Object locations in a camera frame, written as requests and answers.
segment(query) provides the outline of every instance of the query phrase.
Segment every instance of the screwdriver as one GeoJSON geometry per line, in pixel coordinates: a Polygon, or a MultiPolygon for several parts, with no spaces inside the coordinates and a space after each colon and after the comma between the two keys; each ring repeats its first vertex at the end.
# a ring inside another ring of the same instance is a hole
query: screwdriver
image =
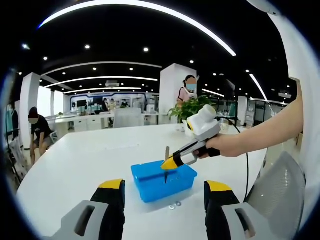
{"type": "MultiPolygon", "coordinates": [[[[165,148],[165,158],[164,158],[164,161],[167,161],[167,160],[168,160],[169,155],[170,155],[170,147],[167,146],[167,147],[165,148]]],[[[168,170],[165,170],[165,171],[164,171],[164,183],[165,183],[165,184],[167,183],[168,175],[169,175],[168,170]]]]}

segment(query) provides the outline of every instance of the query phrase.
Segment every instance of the face mask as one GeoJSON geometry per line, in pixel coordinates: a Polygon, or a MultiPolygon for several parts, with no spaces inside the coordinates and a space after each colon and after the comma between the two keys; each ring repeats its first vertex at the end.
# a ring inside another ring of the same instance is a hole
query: face mask
{"type": "Polygon", "coordinates": [[[197,85],[196,84],[187,84],[186,88],[189,89],[190,91],[196,90],[197,85]]]}

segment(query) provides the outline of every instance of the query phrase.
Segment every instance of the window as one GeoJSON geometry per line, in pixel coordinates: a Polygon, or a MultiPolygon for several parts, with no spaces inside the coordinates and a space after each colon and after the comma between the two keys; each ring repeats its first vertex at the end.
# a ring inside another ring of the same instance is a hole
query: window
{"type": "Polygon", "coordinates": [[[43,86],[39,86],[38,101],[37,101],[38,113],[42,116],[51,116],[51,90],[43,86]]]}
{"type": "Polygon", "coordinates": [[[64,94],[61,91],[54,91],[53,114],[64,112],[64,94]]]}

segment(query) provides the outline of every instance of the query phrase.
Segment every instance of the human hand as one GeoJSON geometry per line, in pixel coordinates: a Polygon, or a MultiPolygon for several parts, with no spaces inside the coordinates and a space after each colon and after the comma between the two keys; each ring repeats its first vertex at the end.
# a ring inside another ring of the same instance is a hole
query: human hand
{"type": "MultiPolygon", "coordinates": [[[[239,134],[236,135],[225,135],[218,134],[217,136],[211,138],[206,142],[207,149],[217,149],[220,151],[221,156],[224,157],[238,157],[244,153],[242,143],[239,139],[239,134]]],[[[200,159],[209,157],[209,153],[206,152],[202,155],[199,155],[199,151],[194,152],[200,159]]]]}

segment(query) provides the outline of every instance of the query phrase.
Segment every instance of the white round table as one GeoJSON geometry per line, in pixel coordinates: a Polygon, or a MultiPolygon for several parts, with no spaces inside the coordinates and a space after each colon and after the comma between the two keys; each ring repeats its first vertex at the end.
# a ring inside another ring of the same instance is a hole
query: white round table
{"type": "MultiPolygon", "coordinates": [[[[144,203],[134,184],[131,166],[160,161],[166,146],[173,153],[190,141],[177,125],[127,127],[69,133],[33,166],[17,197],[30,223],[41,236],[52,236],[61,218],[82,200],[90,200],[98,186],[112,179],[125,180],[123,240],[207,239],[204,181],[229,185],[244,200],[246,155],[200,159],[193,188],[154,203],[144,203]],[[182,203],[174,210],[169,206],[182,203]]],[[[236,134],[234,127],[229,134],[236,134]]],[[[266,149],[249,153],[249,189],[261,170],[266,149]]]]}

